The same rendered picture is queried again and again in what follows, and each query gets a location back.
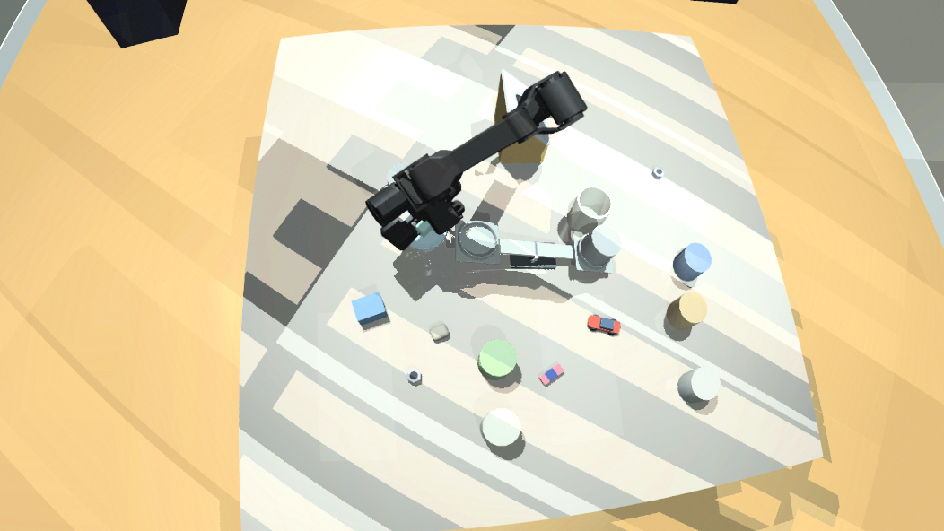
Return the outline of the light blue box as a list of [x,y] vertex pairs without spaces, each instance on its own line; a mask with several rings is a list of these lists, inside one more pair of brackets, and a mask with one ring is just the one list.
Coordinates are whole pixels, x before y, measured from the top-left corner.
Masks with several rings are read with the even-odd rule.
[[382,297],[379,292],[375,292],[357,300],[352,301],[354,313],[360,325],[379,321],[386,318],[388,313],[385,309]]

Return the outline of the cream cylinder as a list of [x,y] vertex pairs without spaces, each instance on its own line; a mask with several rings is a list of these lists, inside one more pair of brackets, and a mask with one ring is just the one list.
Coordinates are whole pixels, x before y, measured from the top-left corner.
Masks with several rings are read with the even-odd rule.
[[667,309],[669,323],[678,330],[686,330],[703,321],[707,304],[697,292],[688,292],[673,300]]

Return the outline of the blue cylinder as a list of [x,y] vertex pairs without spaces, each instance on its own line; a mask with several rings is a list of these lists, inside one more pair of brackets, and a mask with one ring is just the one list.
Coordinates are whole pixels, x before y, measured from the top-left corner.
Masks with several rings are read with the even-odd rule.
[[700,243],[691,243],[674,258],[674,272],[680,280],[692,282],[710,268],[710,251]]

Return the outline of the light blue round dish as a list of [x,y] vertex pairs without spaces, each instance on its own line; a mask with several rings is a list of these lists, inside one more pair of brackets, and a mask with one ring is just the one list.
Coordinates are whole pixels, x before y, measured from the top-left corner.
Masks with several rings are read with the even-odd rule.
[[417,250],[430,250],[438,247],[444,241],[446,233],[439,235],[434,230],[430,230],[424,237],[419,234],[409,246]]

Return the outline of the orange toy car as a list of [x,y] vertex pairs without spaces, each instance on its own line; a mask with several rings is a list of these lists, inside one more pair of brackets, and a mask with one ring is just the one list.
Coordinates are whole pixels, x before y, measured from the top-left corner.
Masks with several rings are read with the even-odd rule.
[[591,331],[602,330],[607,332],[608,335],[616,335],[620,330],[620,322],[616,319],[601,318],[597,314],[592,314],[588,316],[587,327]]

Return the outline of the teal-green block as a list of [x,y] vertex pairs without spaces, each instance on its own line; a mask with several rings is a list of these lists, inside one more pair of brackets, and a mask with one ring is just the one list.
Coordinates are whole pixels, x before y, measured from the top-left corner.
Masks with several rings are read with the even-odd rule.
[[420,235],[424,237],[427,233],[432,230],[432,226],[428,221],[423,222],[422,220],[415,226],[415,229],[420,232]]

